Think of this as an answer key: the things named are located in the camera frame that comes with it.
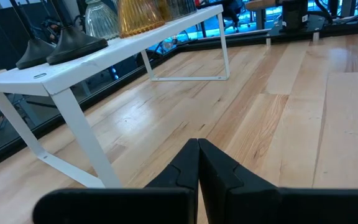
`ribbed glass vase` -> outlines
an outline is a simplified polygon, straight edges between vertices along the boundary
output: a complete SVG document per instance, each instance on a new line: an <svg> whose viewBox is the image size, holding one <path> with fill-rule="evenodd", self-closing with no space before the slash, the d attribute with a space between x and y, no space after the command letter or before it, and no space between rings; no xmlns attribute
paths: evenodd
<svg viewBox="0 0 358 224"><path fill-rule="evenodd" d="M117 14L100 0L86 0L85 29L88 35L106 40L119 36Z"/></svg>
<svg viewBox="0 0 358 224"><path fill-rule="evenodd" d="M190 15L197 11L194 0L167 0L173 19Z"/></svg>
<svg viewBox="0 0 358 224"><path fill-rule="evenodd" d="M119 0L120 36L128 37L164 25L155 0Z"/></svg>
<svg viewBox="0 0 358 224"><path fill-rule="evenodd" d="M155 3L162 19L165 20L165 22L171 21L173 18L171 16L167 0L155 0Z"/></svg>

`glass wall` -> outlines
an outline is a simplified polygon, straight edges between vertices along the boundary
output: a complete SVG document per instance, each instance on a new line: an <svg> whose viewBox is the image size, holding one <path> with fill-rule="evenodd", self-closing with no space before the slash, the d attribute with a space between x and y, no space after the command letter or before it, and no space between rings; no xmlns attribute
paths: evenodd
<svg viewBox="0 0 358 224"><path fill-rule="evenodd" d="M135 56L129 57L114 66L99 72L89 79L71 87L78 102L93 96L99 90L113 85L124 75L137 68ZM59 115L52 99L43 96L6 94L30 129L34 129ZM18 133L0 112L0 147L18 138Z"/></svg>
<svg viewBox="0 0 358 224"><path fill-rule="evenodd" d="M190 27L189 29L182 31L177 35L171 36L161 41L160 43L149 47L149 50L153 50L154 52L163 55L175 49L178 45L186 44L191 40L197 40L199 33L201 34L200 38L202 38L201 31L197 31L196 29L197 28L195 26Z"/></svg>
<svg viewBox="0 0 358 224"><path fill-rule="evenodd" d="M217 0L209 0L206 2L215 2ZM242 0L244 4L246 4L248 2L248 0ZM355 2L354 0L352 0L353 3L357 4L356 9L355 9L355 15L358 14L358 0L357 2ZM321 4L326 7L328 7L328 0L320 0ZM308 3L308 10L309 11L320 11L320 8L316 5L316 3L314 3L314 0L309 0ZM341 15L341 8L342 8L342 0L340 0L339 2L339 8L338 8L338 15ZM254 31L254 30L258 30L258 29L269 29L272 28L274 25L274 22L278 19L278 17L281 15L282 13L282 7L271 7L268 9L264 9L265 12L265 16L263 15L263 13L261 11L257 11L257 12L250 12L247 11L245 9L244 6L242 6L242 8L238 11L237 16L239 18L239 28L238 30L236 30L235 28L233 28L232 24L232 20L230 17L224 17L224 23L225 23L225 34L241 34L241 33L246 33L246 32L250 32L250 31ZM262 16L262 20L258 20L257 17L258 16ZM259 21L264 21L264 24L258 24ZM218 18L217 17L212 17L210 19L208 19L207 21L204 22L205 23L205 30L206 30L206 37L214 37L214 36L218 36L219 35L219 25L218 25ZM202 32L199 31L199 29L196 28L192 28L189 29L189 35L190 36L194 36L197 38L203 38L202 36Z"/></svg>

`black machine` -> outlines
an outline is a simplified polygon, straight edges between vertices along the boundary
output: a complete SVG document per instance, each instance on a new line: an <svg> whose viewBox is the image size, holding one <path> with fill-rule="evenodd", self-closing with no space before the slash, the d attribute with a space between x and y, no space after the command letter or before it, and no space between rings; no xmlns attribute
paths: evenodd
<svg viewBox="0 0 358 224"><path fill-rule="evenodd" d="M331 13L314 0L320 11L309 11L307 0L255 0L246 4L250 11L267 7L282 6L282 15L275 26L268 32L269 38L283 38L288 36L301 37L303 34L322 33L323 35L343 35L354 29L358 30L358 16L344 19L337 15L337 10ZM330 0L329 8L335 8L338 0Z"/></svg>
<svg viewBox="0 0 358 224"><path fill-rule="evenodd" d="M45 9L45 12L47 13L47 17L44 19L44 21L42 21L41 25L42 28L44 30L44 32L48 35L48 39L57 44L59 42L59 38L60 38L60 31L62 29L62 23L56 19L55 17L53 17L51 15L51 13L48 10L47 7L47 3L45 2L45 0L41 0L41 4Z"/></svg>
<svg viewBox="0 0 358 224"><path fill-rule="evenodd" d="M195 224L198 181L210 224L358 223L358 190L272 185L206 139L190 139L143 189L65 189L41 198L35 224Z"/></svg>
<svg viewBox="0 0 358 224"><path fill-rule="evenodd" d="M28 18L26 18L25 14L21 11L15 0L10 0L10 2L30 37L24 55L16 63L17 68L25 69L45 63L47 61L47 56L53 52L54 46L46 43L40 38L37 38L31 29Z"/></svg>

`white shelf leg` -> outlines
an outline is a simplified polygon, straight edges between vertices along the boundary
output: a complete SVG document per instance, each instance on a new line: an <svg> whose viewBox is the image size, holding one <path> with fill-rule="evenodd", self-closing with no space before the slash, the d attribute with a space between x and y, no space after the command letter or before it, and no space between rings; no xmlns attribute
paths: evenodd
<svg viewBox="0 0 358 224"><path fill-rule="evenodd" d="M320 39L320 33L319 32L313 33L313 43L317 44L319 39Z"/></svg>
<svg viewBox="0 0 358 224"><path fill-rule="evenodd" d="M224 67L225 67L225 72L226 72L226 79L228 79L230 77L230 67L229 67L229 57L227 56L226 36L224 34L222 13L218 14L218 21L219 21L219 31L221 33L221 43L222 43L222 51L223 51L223 60L224 60Z"/></svg>
<svg viewBox="0 0 358 224"><path fill-rule="evenodd" d="M121 187L118 177L115 175L73 92L66 89L51 97L103 184L107 188Z"/></svg>
<svg viewBox="0 0 358 224"><path fill-rule="evenodd" d="M224 35L224 26L222 20L222 14L218 14L219 20L219 30L221 33L221 43L223 51L223 60L224 60L224 71L226 76L221 77L154 77L154 72L150 66L149 58L147 57L146 51L141 51L144 65L146 66L147 73L150 75L152 81L224 81L230 77L230 67L229 67L229 57L227 56L227 47L226 47L226 36Z"/></svg>
<svg viewBox="0 0 358 224"><path fill-rule="evenodd" d="M272 39L271 38L266 38L266 47L271 47L272 46Z"/></svg>
<svg viewBox="0 0 358 224"><path fill-rule="evenodd" d="M30 150L40 160L87 187L104 188L103 183L97 177L94 177L91 174L47 152L38 142L37 138L32 134L29 127L20 117L4 93L0 93L0 110L11 123L13 128L19 133Z"/></svg>
<svg viewBox="0 0 358 224"><path fill-rule="evenodd" d="M154 79L154 72L152 70L152 66L150 65L149 57L147 56L147 53L146 53L145 50L142 50L140 53L142 54L144 66L146 67L147 73L149 74L150 79L153 80Z"/></svg>

